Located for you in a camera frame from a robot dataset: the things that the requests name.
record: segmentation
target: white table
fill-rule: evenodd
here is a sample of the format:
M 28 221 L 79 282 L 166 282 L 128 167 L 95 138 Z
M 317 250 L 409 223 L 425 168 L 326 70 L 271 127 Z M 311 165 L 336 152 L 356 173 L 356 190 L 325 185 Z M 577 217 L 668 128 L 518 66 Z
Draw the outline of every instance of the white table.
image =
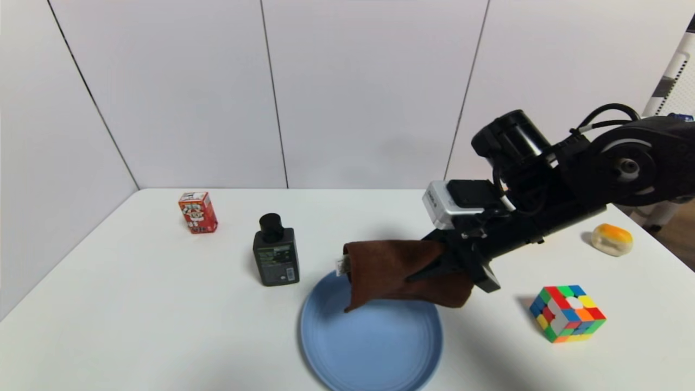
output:
M 212 190 L 214 234 L 192 235 L 183 190 L 128 199 L 0 322 L 0 390 L 321 390 L 297 339 L 300 308 L 347 241 L 432 229 L 422 191 Z M 263 287 L 258 218 L 294 227 L 301 282 Z M 613 258 L 581 239 L 629 229 Z M 695 274 L 626 216 L 607 212 L 493 261 L 502 290 L 439 308 L 445 346 L 426 390 L 692 390 Z M 608 321 L 551 344 L 525 309 L 544 285 L 579 284 Z

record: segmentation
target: light blue plate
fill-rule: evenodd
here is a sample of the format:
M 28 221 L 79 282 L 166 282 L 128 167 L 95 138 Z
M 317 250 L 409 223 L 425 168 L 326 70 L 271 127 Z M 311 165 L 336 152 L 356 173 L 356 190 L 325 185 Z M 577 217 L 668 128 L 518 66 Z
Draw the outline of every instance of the light blue plate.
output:
M 350 313 L 350 282 L 325 276 L 300 320 L 304 356 L 334 391 L 414 391 L 432 377 L 442 350 L 434 304 L 374 300 Z

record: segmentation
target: rubik's cube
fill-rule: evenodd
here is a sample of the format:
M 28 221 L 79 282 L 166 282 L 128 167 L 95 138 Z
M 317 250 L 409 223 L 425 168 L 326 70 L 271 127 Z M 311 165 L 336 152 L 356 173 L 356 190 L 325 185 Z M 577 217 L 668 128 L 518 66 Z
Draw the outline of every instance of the rubik's cube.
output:
M 530 310 L 554 343 L 588 340 L 606 321 L 579 285 L 544 287 Z

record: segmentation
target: black bottle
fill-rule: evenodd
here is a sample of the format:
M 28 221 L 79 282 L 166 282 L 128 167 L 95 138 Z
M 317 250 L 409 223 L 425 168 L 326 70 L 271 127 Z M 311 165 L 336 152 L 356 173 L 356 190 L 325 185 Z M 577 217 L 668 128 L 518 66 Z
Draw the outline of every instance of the black bottle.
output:
M 294 229 L 284 228 L 275 213 L 263 215 L 259 223 L 261 230 L 254 238 L 254 257 L 263 285 L 274 287 L 299 282 Z

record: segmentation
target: brown cloth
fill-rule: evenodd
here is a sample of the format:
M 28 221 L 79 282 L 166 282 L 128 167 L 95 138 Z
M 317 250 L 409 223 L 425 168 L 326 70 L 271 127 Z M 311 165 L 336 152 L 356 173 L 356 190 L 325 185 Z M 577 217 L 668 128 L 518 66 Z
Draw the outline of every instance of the brown cloth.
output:
M 375 298 L 424 300 L 445 307 L 461 307 L 471 295 L 473 282 L 465 273 L 452 273 L 406 282 L 406 277 L 430 264 L 445 249 L 437 241 L 381 240 L 345 244 L 350 255 L 352 283 L 345 312 Z

